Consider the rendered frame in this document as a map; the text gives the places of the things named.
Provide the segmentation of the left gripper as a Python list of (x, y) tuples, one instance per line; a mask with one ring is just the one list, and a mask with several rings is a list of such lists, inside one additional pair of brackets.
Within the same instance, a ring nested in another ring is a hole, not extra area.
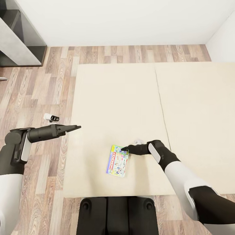
[(52, 124), (45, 127), (40, 127), (38, 130), (38, 136), (42, 141), (59, 138), (66, 135), (66, 132), (71, 132), (81, 128), (77, 125), (64, 126), (60, 124)]

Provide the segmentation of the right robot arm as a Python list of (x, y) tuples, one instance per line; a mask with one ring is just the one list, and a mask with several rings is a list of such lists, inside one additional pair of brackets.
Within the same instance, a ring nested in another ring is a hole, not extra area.
[(130, 154), (152, 154), (162, 167), (186, 214), (201, 222), (211, 235), (235, 235), (235, 202), (224, 198), (198, 177), (171, 152), (161, 140), (144, 144), (141, 139), (121, 151)]

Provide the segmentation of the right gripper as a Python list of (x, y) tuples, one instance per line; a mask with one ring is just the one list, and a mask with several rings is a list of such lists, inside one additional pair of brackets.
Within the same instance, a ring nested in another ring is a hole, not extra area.
[(141, 150), (141, 146), (142, 146), (142, 144), (135, 145), (135, 146), (129, 145), (128, 147), (122, 148), (121, 151), (129, 151), (130, 154), (135, 154), (135, 155), (141, 156), (141, 155), (144, 155)]

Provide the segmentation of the board game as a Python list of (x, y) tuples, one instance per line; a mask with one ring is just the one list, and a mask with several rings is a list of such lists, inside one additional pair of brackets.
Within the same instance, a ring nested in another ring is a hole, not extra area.
[(121, 151), (122, 148), (112, 145), (106, 173), (124, 178), (129, 151)]

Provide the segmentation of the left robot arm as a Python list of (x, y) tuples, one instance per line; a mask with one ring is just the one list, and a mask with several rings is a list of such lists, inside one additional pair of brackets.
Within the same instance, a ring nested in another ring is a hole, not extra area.
[(64, 126), (59, 117), (45, 113), (48, 126), (12, 129), (5, 137), (0, 151), (0, 235), (11, 235), (19, 218), (24, 166), (27, 164), (32, 143), (59, 138), (81, 128)]

